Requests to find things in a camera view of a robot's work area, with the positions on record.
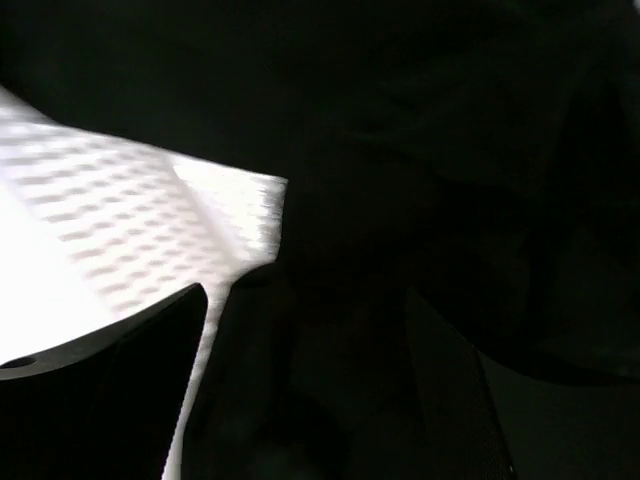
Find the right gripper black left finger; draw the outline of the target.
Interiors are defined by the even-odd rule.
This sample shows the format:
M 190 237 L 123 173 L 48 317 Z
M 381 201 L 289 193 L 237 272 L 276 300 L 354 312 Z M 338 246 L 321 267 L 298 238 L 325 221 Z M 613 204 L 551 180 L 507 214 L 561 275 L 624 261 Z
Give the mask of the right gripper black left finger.
M 1 480 L 156 480 L 208 307 L 192 284 L 1 366 Z

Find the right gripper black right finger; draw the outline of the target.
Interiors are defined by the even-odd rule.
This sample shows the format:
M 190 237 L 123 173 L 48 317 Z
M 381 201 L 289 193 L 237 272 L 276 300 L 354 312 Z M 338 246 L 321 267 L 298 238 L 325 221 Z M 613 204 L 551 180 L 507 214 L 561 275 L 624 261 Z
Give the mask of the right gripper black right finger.
M 437 479 L 513 479 L 476 349 L 410 289 L 406 333 Z

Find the black trousers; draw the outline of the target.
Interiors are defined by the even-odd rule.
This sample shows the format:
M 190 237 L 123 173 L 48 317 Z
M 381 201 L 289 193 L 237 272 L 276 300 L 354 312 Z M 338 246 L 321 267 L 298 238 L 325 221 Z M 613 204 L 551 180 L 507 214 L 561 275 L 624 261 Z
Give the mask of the black trousers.
M 1 96 L 279 177 L 164 479 L 437 479 L 415 290 L 513 479 L 639 475 L 635 1 L 5 1 Z

